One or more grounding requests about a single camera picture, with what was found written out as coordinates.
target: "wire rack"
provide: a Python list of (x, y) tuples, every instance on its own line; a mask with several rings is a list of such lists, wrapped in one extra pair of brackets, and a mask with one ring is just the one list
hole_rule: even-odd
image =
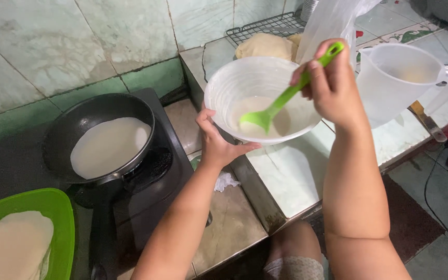
[(271, 33), (281, 37), (287, 37), (298, 32), (279, 32), (265, 30), (265, 27), (293, 27), (301, 28), (305, 27), (306, 22), (300, 19), (299, 16), (295, 15), (295, 12), (287, 12), (279, 16), (273, 16), (260, 20), (258, 22), (253, 22), (243, 27), (237, 27), (234, 29), (229, 29), (226, 34), (233, 41), (234, 47), (238, 47), (239, 44), (244, 42), (246, 39), (252, 37), (256, 33)]

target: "measuring jug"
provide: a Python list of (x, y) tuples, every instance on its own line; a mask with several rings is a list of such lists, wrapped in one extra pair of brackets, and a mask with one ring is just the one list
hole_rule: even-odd
[[(426, 92), (439, 91), (426, 106), (427, 115), (448, 100), (448, 69), (428, 52), (400, 43), (383, 43), (359, 52), (356, 81), (371, 128), (396, 118)], [(447, 85), (436, 85), (442, 81)]]

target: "leg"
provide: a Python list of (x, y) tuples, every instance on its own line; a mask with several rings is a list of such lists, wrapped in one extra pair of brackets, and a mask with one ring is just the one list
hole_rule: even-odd
[(323, 263), (317, 236), (310, 224), (298, 220), (271, 238), (271, 251), (267, 264), (285, 257), (313, 258)]

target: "tiled wall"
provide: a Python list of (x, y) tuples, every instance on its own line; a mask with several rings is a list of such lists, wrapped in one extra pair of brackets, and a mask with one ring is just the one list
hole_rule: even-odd
[(302, 1), (0, 0), (0, 135), (97, 94), (163, 96), (183, 83), (178, 52)]

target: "frying pan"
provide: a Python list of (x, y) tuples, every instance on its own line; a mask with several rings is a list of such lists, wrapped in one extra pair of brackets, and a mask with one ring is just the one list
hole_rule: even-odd
[[(103, 176), (84, 179), (73, 169), (70, 154), (92, 127), (116, 118), (132, 117), (151, 127), (144, 147), (133, 159)], [(141, 99), (121, 93), (99, 95), (71, 107), (53, 121), (42, 144), (44, 164), (59, 180), (93, 186), (93, 221), (89, 261), (91, 280), (117, 279), (116, 226), (112, 203), (123, 188), (122, 176), (140, 164), (149, 150), (155, 130), (151, 108)]]

